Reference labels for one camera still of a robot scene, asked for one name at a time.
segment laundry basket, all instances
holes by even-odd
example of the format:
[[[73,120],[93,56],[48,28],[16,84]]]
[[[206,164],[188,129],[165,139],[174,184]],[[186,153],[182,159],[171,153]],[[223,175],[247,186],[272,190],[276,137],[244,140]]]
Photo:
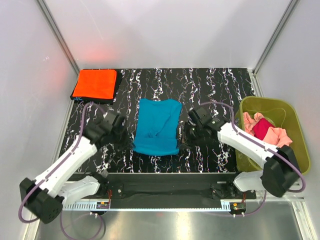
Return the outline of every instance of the laundry basket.
[[[257,112],[272,123],[276,128],[283,128],[291,138],[289,145],[295,154],[300,171],[306,174],[310,168],[310,157],[306,147],[305,139],[301,131],[295,109],[285,101],[266,97],[248,96],[240,103],[239,111],[235,117],[238,119],[238,126],[245,130],[244,112],[248,112],[251,117]],[[236,150],[236,165],[241,172],[252,172],[261,168],[249,157]]]

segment blue garment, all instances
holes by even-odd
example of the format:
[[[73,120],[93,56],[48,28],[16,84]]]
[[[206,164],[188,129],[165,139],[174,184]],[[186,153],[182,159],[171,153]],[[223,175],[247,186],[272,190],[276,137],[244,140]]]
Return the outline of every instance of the blue garment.
[[[177,128],[182,104],[173,99],[151,101],[142,98],[133,150],[150,156],[179,153]]]

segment orange cloth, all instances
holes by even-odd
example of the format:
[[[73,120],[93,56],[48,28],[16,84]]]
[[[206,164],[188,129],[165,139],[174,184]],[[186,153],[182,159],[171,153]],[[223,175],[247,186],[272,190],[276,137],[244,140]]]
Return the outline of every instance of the orange cloth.
[[[257,112],[253,119],[249,115],[249,113],[243,113],[243,121],[244,121],[244,130],[246,133],[254,136],[255,132],[253,131],[254,126],[262,119],[264,116]],[[288,137],[285,129],[280,127],[269,127],[263,141],[268,144],[276,145],[281,148],[283,145],[289,146],[292,143],[290,137]]]
[[[113,69],[83,69],[79,73],[73,97],[113,99],[117,72]]]

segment marble pattern tabletop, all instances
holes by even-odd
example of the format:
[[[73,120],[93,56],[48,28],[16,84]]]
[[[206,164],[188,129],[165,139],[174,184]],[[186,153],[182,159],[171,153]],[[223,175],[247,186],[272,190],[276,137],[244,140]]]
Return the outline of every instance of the marble pattern tabletop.
[[[133,140],[136,134],[139,100],[174,99],[183,104],[178,125],[178,137],[183,133],[187,112],[199,103],[218,101],[231,105],[236,112],[241,100],[254,95],[249,73],[245,68],[142,68],[119,69],[122,82],[113,105],[101,105],[106,111],[117,111],[127,118],[127,129]],[[60,155],[73,143],[80,130],[82,101],[73,104]],[[230,119],[229,111],[216,105],[206,106],[213,116]],[[90,107],[86,123],[101,118],[102,114]],[[79,173],[102,171],[110,173],[216,173],[235,172],[235,150],[218,141],[202,147],[184,149],[178,155],[147,156],[127,149],[114,151],[112,144],[104,146],[87,160]]]

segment reflective metal surface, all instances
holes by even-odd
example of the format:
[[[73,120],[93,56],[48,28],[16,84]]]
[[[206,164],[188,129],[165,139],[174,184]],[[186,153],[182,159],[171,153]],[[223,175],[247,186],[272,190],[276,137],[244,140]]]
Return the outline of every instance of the reflective metal surface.
[[[248,203],[248,212],[258,204]],[[83,240],[92,237],[100,222],[84,212],[63,212],[63,225],[69,235]],[[261,211],[248,217],[221,217],[204,212],[107,212],[106,230],[101,240],[301,240],[301,234],[288,202],[267,202]],[[57,218],[40,224],[37,240],[67,239]]]

